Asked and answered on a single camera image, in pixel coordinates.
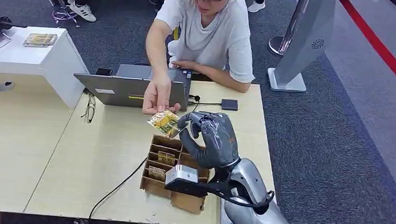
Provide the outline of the person's right hand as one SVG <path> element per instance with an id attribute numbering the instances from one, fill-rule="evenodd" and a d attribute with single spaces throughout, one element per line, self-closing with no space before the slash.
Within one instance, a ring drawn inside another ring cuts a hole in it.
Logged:
<path id="1" fill-rule="evenodd" d="M 155 115 L 156 113 L 169 110 L 176 113 L 181 106 L 175 103 L 169 105 L 169 96 L 171 92 L 171 81 L 167 75 L 152 78 L 143 97 L 142 113 L 145 115 Z"/>

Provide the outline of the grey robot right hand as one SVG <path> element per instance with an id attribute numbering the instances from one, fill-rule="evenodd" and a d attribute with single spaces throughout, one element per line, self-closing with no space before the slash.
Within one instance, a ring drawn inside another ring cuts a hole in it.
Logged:
<path id="1" fill-rule="evenodd" d="M 228 115 L 204 111 L 190 112 L 177 122 L 184 148 L 200 167 L 214 169 L 238 162 L 238 145 Z"/>

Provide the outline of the person's left hand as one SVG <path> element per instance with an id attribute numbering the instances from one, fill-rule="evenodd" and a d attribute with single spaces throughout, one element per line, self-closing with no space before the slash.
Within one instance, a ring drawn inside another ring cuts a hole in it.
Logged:
<path id="1" fill-rule="evenodd" d="M 184 60 L 184 61 L 171 61 L 171 65 L 172 67 L 196 70 L 199 64 L 194 61 Z"/>

